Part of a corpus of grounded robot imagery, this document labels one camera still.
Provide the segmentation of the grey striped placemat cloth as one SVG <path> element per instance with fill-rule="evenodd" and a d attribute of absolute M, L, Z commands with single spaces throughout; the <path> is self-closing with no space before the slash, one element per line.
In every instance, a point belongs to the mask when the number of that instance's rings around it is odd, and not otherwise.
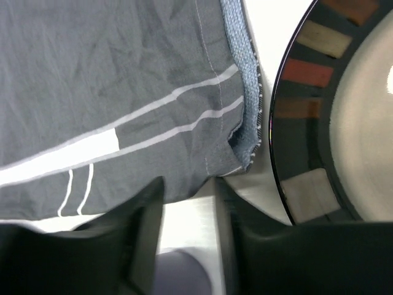
<path fill-rule="evenodd" d="M 246 171 L 261 83 L 241 1 L 2 1 L 1 219 L 167 202 Z"/>

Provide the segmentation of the dark rimmed cream plate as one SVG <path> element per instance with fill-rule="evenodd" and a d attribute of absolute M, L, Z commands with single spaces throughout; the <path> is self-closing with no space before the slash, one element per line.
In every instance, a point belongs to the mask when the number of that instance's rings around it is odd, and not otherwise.
<path fill-rule="evenodd" d="M 392 2 L 314 1 L 280 65 L 269 116 L 292 224 L 392 220 Z"/>

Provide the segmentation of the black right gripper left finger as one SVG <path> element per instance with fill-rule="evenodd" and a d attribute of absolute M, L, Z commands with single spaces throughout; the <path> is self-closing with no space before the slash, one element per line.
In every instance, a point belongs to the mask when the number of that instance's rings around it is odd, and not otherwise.
<path fill-rule="evenodd" d="M 164 180 L 72 231 L 1 225 L 2 294 L 149 294 Z"/>

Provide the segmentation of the purple ceramic mug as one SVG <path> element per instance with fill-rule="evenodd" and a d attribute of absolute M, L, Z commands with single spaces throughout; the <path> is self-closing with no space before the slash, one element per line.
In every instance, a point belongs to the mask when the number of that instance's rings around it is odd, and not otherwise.
<path fill-rule="evenodd" d="M 153 295 L 211 295 L 205 268 L 192 255 L 174 250 L 156 255 Z"/>

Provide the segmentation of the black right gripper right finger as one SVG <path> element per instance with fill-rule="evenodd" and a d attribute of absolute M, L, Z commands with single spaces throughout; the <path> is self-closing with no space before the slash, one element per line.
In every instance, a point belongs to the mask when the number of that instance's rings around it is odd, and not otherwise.
<path fill-rule="evenodd" d="M 285 225 L 214 180 L 227 294 L 391 294 L 392 224 Z"/>

